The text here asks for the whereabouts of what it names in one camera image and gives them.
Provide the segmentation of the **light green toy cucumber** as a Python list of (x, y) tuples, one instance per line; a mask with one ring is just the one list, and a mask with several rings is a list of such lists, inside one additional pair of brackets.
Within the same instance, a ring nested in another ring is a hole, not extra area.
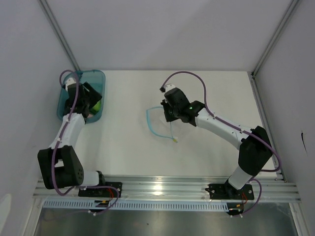
[(97, 114), (102, 108), (102, 103), (101, 100), (98, 101), (92, 108), (91, 108), (91, 113), (92, 114)]

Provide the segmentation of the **clear zip top bag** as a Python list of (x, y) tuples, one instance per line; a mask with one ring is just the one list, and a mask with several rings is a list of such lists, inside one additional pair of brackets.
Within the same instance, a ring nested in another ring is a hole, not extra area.
[(155, 106), (146, 110), (146, 121), (150, 132), (163, 139), (172, 140), (175, 143), (185, 138), (185, 129), (179, 120), (167, 122), (162, 106)]

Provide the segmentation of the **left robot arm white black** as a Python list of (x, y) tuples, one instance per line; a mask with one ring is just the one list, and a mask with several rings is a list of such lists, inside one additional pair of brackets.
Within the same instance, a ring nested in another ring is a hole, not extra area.
[(88, 121), (91, 109), (102, 95), (89, 83), (63, 86), (68, 98), (63, 100), (63, 122), (54, 141), (38, 152), (37, 158), (47, 189), (89, 186), (97, 197), (106, 193), (107, 185), (100, 171), (85, 171), (74, 147)]

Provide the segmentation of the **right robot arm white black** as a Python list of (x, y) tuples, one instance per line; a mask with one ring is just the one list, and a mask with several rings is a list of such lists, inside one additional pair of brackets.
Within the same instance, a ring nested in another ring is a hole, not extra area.
[(204, 103), (189, 102), (186, 95), (174, 85), (160, 89), (164, 93), (161, 105), (167, 122), (180, 120), (194, 127), (210, 131), (232, 144), (238, 151), (238, 166), (224, 183), (225, 194), (237, 198), (243, 187), (262, 171), (272, 157), (270, 141), (266, 130), (257, 126), (255, 129), (243, 129), (224, 121), (221, 117), (211, 115)]

